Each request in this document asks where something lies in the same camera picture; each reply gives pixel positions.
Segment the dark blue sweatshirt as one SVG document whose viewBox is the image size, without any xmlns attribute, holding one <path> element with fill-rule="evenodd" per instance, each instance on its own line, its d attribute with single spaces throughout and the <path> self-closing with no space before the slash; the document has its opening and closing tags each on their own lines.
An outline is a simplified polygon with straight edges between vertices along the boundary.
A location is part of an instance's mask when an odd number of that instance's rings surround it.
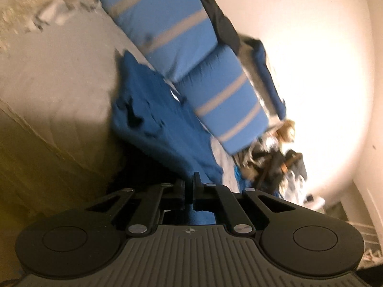
<svg viewBox="0 0 383 287">
<path fill-rule="evenodd" d="M 125 51 L 119 59 L 119 90 L 111 130 L 120 154 L 120 185 L 148 188 L 178 180 L 222 184 L 223 170 L 211 135 L 188 101 L 172 92 L 163 76 Z"/>
</svg>

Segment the dark cluttered bag pile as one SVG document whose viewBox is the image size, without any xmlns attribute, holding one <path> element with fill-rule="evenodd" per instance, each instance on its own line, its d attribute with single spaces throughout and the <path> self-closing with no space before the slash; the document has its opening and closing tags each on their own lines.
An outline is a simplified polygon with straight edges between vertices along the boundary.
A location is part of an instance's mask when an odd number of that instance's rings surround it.
<svg viewBox="0 0 383 287">
<path fill-rule="evenodd" d="M 264 136 L 234 155 L 234 162 L 247 187 L 303 203 L 299 196 L 308 179 L 303 155 L 292 149 L 283 153 L 275 136 Z"/>
</svg>

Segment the brown teddy bear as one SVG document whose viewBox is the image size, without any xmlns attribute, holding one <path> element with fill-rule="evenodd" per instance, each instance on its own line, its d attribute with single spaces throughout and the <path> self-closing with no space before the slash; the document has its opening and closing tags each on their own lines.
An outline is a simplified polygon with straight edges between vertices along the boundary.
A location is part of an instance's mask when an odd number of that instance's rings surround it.
<svg viewBox="0 0 383 287">
<path fill-rule="evenodd" d="M 282 150 L 284 144 L 291 144 L 295 142 L 295 122 L 292 120 L 285 120 L 283 125 L 275 132 L 275 137 L 278 141 L 279 148 Z"/>
</svg>

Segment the blue striped pillow right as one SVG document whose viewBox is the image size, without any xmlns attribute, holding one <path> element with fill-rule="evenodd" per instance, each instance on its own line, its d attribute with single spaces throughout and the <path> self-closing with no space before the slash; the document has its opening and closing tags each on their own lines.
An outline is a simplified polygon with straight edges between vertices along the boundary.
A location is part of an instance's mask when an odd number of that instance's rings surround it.
<svg viewBox="0 0 383 287">
<path fill-rule="evenodd" d="M 268 127 L 251 82 L 226 45 L 217 46 L 175 87 L 231 155 L 250 146 Z"/>
</svg>

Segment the blue striped pillow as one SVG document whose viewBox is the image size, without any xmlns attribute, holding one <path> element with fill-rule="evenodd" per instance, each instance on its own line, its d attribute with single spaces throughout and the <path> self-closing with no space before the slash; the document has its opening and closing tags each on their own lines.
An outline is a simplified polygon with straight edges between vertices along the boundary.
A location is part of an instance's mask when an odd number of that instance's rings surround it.
<svg viewBox="0 0 383 287">
<path fill-rule="evenodd" d="M 231 155 L 250 146 L 268 127 L 251 82 L 226 45 L 217 46 L 175 87 Z"/>
<path fill-rule="evenodd" d="M 217 46 L 201 0 L 100 0 L 146 60 L 178 82 Z"/>
</svg>

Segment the dark blue headboard cushion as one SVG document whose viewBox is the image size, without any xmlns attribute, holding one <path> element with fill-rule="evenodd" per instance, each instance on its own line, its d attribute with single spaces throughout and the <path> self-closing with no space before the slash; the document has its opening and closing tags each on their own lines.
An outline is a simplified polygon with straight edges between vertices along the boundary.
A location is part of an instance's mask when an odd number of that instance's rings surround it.
<svg viewBox="0 0 383 287">
<path fill-rule="evenodd" d="M 283 121 L 286 118 L 285 102 L 279 97 L 273 78 L 266 64 L 266 51 L 263 43 L 259 39 L 253 41 L 252 59 L 257 68 L 260 79 L 263 82 L 265 90 L 271 100 L 271 103 L 278 115 L 278 118 Z"/>
</svg>

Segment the black garment behind pillows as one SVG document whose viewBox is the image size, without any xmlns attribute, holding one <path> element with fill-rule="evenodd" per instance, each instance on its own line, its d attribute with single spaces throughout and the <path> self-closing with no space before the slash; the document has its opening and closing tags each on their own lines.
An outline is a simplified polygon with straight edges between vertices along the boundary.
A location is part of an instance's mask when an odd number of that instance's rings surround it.
<svg viewBox="0 0 383 287">
<path fill-rule="evenodd" d="M 240 37 L 230 19 L 226 17 L 215 0 L 200 0 L 214 28 L 216 38 L 220 44 L 229 46 L 234 54 L 240 52 Z"/>
</svg>

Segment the grey quilted bedspread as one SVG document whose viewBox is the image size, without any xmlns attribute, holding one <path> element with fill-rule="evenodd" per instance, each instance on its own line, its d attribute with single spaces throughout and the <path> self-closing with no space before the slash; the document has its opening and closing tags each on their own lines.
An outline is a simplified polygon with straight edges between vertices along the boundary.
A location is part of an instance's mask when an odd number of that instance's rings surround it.
<svg viewBox="0 0 383 287">
<path fill-rule="evenodd" d="M 1 0 L 1 188 L 92 193 L 155 162 L 114 139 L 119 58 L 145 58 L 96 0 Z"/>
</svg>

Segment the blue striped pillow left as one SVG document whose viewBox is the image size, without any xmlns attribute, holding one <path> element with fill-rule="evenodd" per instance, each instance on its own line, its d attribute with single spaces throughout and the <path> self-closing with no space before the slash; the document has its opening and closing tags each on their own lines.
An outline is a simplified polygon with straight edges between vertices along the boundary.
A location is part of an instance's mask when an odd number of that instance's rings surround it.
<svg viewBox="0 0 383 287">
<path fill-rule="evenodd" d="M 201 0 L 100 0 L 146 60 L 178 82 L 217 46 Z"/>
</svg>

